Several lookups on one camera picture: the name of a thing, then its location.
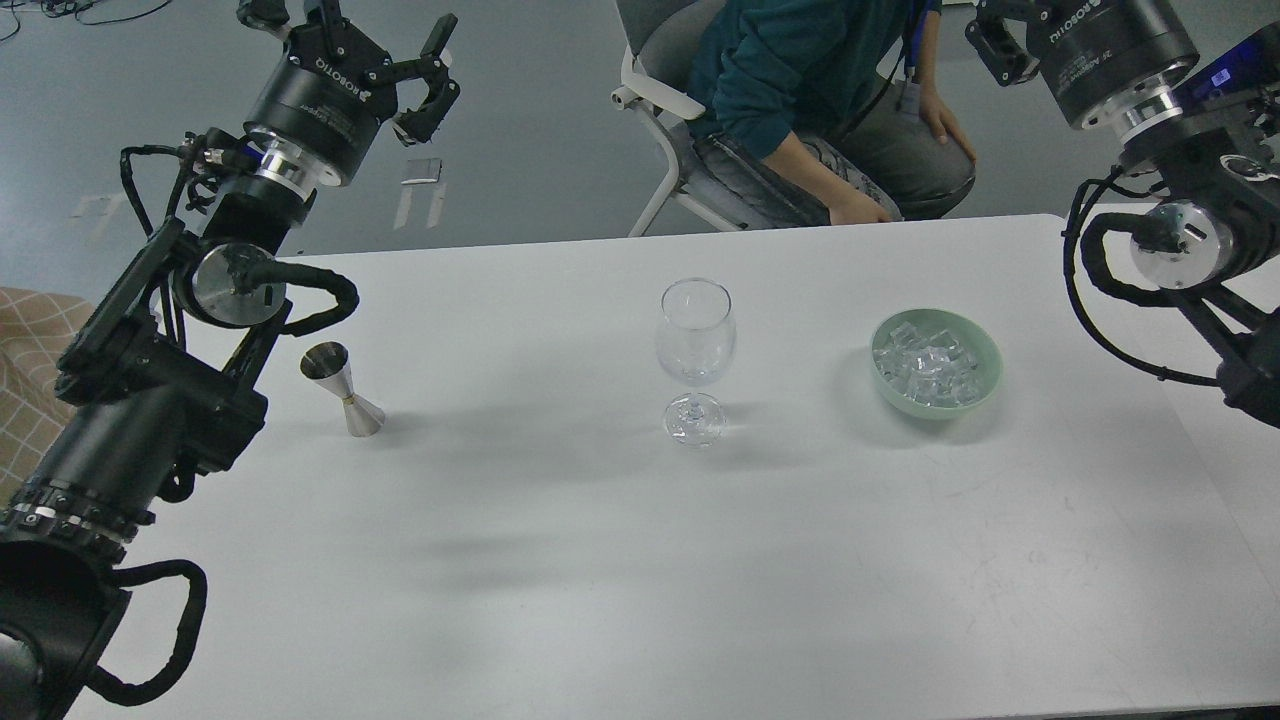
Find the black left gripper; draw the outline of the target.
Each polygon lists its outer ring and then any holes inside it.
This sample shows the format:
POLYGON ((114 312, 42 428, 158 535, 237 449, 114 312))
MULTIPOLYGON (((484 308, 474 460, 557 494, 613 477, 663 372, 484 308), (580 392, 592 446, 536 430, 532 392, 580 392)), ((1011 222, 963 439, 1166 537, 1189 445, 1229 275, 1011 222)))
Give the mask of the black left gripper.
MULTIPOLYGON (((349 184, 358 172, 380 126, 397 109, 392 85, 369 87, 369 74, 390 65, 390 54, 349 20, 333 28, 321 22, 292 27, 282 0, 242 0, 237 20, 285 42, 262 92, 243 123, 260 145, 270 137, 303 149, 329 168, 332 184, 349 184)), ((408 78, 422 79, 428 92, 416 109, 393 119, 397 138, 406 147, 428 143, 460 96, 444 55, 460 19, 442 15, 411 61, 408 78)))

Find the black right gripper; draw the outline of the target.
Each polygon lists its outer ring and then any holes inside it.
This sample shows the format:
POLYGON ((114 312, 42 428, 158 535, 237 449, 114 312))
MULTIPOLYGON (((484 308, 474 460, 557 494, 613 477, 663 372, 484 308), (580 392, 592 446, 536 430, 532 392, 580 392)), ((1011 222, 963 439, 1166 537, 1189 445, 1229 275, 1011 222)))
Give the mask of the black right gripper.
POLYGON ((965 37, 1001 87, 1042 78, 1074 129, 1184 117, 1175 88, 1201 58, 1167 1, 975 1, 965 37), (1009 20, 1027 27, 1027 49, 1009 20))

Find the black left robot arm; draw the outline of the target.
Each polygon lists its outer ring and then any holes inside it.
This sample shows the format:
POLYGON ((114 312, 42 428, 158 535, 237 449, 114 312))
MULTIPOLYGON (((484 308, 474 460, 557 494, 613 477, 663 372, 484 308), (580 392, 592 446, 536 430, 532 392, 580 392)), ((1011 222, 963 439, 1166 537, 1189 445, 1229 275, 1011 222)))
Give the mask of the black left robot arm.
POLYGON ((82 691, 146 705, 188 669, 209 598, 205 571, 174 559, 124 568, 198 477, 225 471, 262 429, 256 383, 283 336, 343 322, 356 286, 278 259, 323 186, 348 184, 379 129, 428 142, 460 96, 442 15, 403 61, 337 1, 242 1, 243 26, 282 59, 234 136, 123 149, 120 174, 147 242, 58 360, 74 407, 3 509, 3 716, 61 719, 82 691))

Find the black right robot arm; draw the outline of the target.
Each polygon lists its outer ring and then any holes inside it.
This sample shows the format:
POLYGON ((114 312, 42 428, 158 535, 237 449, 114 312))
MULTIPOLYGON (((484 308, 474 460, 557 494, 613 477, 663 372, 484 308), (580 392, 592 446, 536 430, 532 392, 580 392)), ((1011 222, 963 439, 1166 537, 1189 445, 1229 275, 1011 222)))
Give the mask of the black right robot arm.
POLYGON ((1083 182, 1062 273, 1085 332, 1161 380, 1215 387, 1277 424, 1277 311, 1228 282, 1277 256, 1277 24, 1201 65, 1166 1, 979 1, 966 38, 1002 86, 1042 76, 1075 129, 1110 127, 1123 152, 1083 182), (1174 307, 1219 355, 1212 377, 1125 354, 1087 316, 1076 269, 1102 293, 1174 307))

